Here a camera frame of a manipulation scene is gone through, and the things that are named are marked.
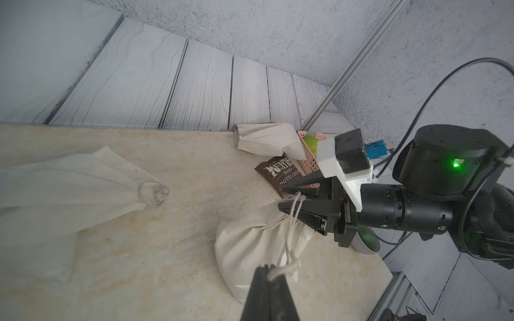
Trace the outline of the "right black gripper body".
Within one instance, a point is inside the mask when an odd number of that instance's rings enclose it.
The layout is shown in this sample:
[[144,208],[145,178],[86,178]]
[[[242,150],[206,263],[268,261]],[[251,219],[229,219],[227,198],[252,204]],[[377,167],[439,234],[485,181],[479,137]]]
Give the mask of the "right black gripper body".
[[485,129],[448,124],[419,128],[394,166],[394,184],[361,186],[363,210],[336,197],[335,240],[347,247],[357,228],[449,233],[459,248],[510,246],[510,192],[497,182],[510,149]]

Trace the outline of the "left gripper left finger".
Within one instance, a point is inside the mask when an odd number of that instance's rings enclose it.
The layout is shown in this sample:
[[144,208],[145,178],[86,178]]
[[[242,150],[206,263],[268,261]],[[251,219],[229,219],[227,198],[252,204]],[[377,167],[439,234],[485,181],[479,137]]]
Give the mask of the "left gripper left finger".
[[246,303],[241,315],[241,321],[270,321],[270,283],[267,276],[273,265],[257,267],[250,285]]

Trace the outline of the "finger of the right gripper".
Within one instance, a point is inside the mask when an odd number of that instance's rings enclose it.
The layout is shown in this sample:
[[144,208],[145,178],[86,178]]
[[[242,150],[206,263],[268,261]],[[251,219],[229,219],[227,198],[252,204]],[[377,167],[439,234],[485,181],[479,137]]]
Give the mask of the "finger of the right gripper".
[[336,233],[336,225],[341,219],[340,206],[336,204],[336,201],[308,199],[302,205],[297,202],[291,216],[296,214],[297,208],[300,209],[297,219],[316,232],[322,235]]
[[297,192],[303,195],[328,195],[331,189],[331,179],[325,178],[321,170],[312,172],[300,179],[289,181],[281,187],[281,191],[288,194]]

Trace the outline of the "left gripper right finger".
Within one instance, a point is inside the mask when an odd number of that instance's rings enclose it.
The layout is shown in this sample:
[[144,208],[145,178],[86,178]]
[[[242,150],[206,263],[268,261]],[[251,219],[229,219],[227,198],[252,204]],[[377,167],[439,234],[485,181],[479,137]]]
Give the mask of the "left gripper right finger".
[[284,275],[271,282],[271,320],[300,321]]

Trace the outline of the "cream drawstring bag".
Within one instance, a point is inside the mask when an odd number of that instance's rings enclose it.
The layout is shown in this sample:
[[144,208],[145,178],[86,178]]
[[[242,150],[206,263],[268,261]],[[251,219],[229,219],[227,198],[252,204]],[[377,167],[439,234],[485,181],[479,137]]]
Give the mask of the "cream drawstring bag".
[[66,281],[80,231],[169,195],[108,147],[1,170],[1,275]]
[[258,267],[274,265],[278,271],[272,273],[273,277],[298,281],[300,256],[314,235],[314,229],[299,219],[306,200],[296,193],[289,202],[271,203],[220,222],[214,244],[216,260],[239,303],[246,303]]
[[300,136],[289,123],[235,124],[234,144],[238,150],[258,156],[282,156],[305,161]]

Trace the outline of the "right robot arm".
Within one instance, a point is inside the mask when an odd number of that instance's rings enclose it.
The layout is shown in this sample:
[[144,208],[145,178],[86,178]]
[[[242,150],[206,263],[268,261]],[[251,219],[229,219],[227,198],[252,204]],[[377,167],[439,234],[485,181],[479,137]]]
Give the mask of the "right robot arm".
[[284,185],[278,208],[349,247],[360,227],[450,234],[472,258],[513,267],[513,191],[498,183],[513,146],[485,129],[411,125],[373,165],[360,130],[321,141],[318,170]]

